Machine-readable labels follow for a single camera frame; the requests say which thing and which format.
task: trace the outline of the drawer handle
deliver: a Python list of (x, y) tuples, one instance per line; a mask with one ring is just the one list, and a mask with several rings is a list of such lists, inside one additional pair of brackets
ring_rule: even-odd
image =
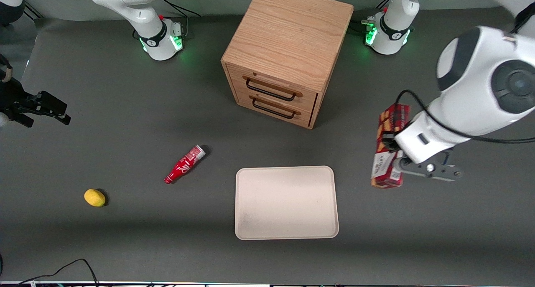
[(291, 116), (288, 116), (287, 114), (282, 114), (280, 112), (275, 112), (274, 110), (270, 110), (269, 108), (266, 108), (266, 107), (263, 107), (263, 106), (260, 106), (258, 104), (255, 104), (256, 103), (256, 98), (253, 98), (252, 99), (252, 106), (258, 108), (258, 109), (261, 109), (265, 112), (271, 112), (271, 114), (276, 114), (277, 116), (279, 117), (283, 117), (283, 118), (287, 118), (287, 119), (291, 119), (293, 118), (295, 115), (296, 115), (296, 111), (292, 111), (292, 115)]
[(296, 98), (296, 95), (297, 95), (294, 92), (294, 94), (291, 97), (284, 97), (284, 96), (281, 96), (281, 95), (277, 95), (275, 93), (271, 93), (270, 91), (264, 91), (263, 89), (259, 89), (257, 87), (253, 87), (252, 85), (249, 85), (250, 82), (251, 82), (251, 79), (247, 78), (247, 81), (245, 83), (247, 85), (247, 89), (252, 89), (253, 91), (258, 91), (259, 93), (266, 94), (266, 95), (269, 95), (269, 96), (272, 96), (272, 97), (275, 97), (277, 99), (281, 99), (281, 100), (284, 100), (284, 101), (292, 101), (292, 100), (294, 100), (294, 98)]

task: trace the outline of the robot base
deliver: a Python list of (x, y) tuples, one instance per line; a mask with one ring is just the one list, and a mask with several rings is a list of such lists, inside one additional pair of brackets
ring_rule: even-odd
[(371, 30), (369, 30), (366, 34), (364, 43), (367, 46), (372, 47), (372, 49), (375, 50), (377, 53), (383, 55), (392, 55), (398, 52), (401, 47), (405, 45), (405, 43), (407, 43), (407, 37), (409, 36), (410, 30), (408, 30), (404, 36), (399, 33), (399, 39), (390, 40), (388, 34), (386, 34), (386, 32), (382, 30), (380, 25), (378, 25), (379, 20), (384, 14), (385, 13), (380, 12), (376, 13), (376, 15), (372, 15), (371, 17), (367, 18), (365, 24), (371, 27)]
[(152, 59), (157, 61), (164, 61), (172, 58), (178, 51), (182, 50), (182, 27), (180, 23), (172, 22), (170, 19), (162, 21), (167, 26), (167, 34), (160, 41), (157, 47), (150, 47), (141, 39), (143, 50), (149, 53)]

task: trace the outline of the lemon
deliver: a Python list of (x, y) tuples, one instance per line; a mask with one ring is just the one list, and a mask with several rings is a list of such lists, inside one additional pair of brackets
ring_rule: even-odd
[(99, 190), (88, 189), (84, 199), (93, 207), (102, 207), (106, 203), (106, 197)]

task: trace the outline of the drawer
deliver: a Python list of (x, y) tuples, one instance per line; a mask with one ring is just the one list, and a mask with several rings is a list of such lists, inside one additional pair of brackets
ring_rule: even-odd
[(243, 107), (308, 128), (312, 114), (311, 111), (290, 108), (277, 102), (273, 102), (266, 97), (255, 96), (252, 94), (237, 93), (237, 98), (238, 104)]
[(236, 93), (267, 97), (290, 108), (312, 111), (316, 102), (316, 93), (277, 81), (251, 70), (227, 65), (229, 76)]

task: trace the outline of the wooden drawer cabinet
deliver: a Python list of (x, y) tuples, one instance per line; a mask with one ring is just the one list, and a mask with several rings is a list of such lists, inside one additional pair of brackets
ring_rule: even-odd
[(221, 62), (237, 104), (313, 128), (353, 6), (252, 0)]

